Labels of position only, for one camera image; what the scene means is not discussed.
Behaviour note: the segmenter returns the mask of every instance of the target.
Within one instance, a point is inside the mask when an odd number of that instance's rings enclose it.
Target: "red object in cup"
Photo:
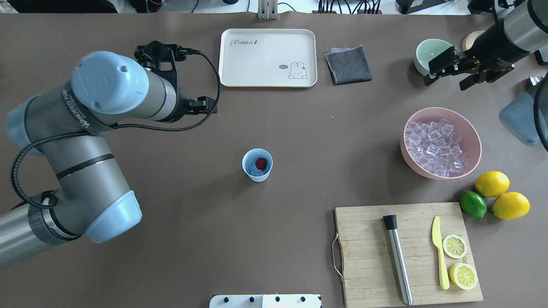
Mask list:
[[[255,167],[257,167],[257,169],[259,170],[264,170],[266,169],[266,159],[264,158],[259,158],[255,161]]]

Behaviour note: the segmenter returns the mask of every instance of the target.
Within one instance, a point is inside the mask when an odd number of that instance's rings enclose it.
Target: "paper cup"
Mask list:
[[[428,62],[437,57],[440,53],[447,50],[452,45],[437,38],[430,38],[422,41],[415,51],[415,67],[421,75],[426,76],[430,74],[430,68]]]
[[[255,161],[259,158],[266,159],[266,169],[262,171],[262,175],[256,173],[258,169],[255,167]],[[254,182],[262,182],[266,180],[270,175],[270,170],[272,169],[272,156],[270,156],[270,153],[263,149],[249,150],[243,156],[242,168],[247,176]]]

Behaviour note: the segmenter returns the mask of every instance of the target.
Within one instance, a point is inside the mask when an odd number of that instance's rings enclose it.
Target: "light blue cup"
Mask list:
[[[256,172],[258,169],[255,168],[255,171],[252,168],[255,166],[255,161],[259,158],[266,159],[266,169],[262,171],[263,175],[259,175]],[[249,150],[242,159],[242,168],[247,176],[252,179],[254,182],[262,182],[270,175],[270,170],[272,170],[272,156],[270,153],[263,149],[252,149]]]

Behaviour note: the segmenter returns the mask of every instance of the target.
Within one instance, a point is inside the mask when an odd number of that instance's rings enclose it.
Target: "lemon slice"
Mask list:
[[[466,244],[460,236],[451,234],[443,239],[443,251],[453,259],[460,259],[466,254]]]
[[[455,286],[463,290],[473,289],[478,283],[476,271],[466,263],[453,264],[449,268],[449,278]]]

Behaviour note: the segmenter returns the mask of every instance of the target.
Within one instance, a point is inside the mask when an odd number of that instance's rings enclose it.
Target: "power strip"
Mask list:
[[[319,294],[216,295],[209,308],[322,308]]]

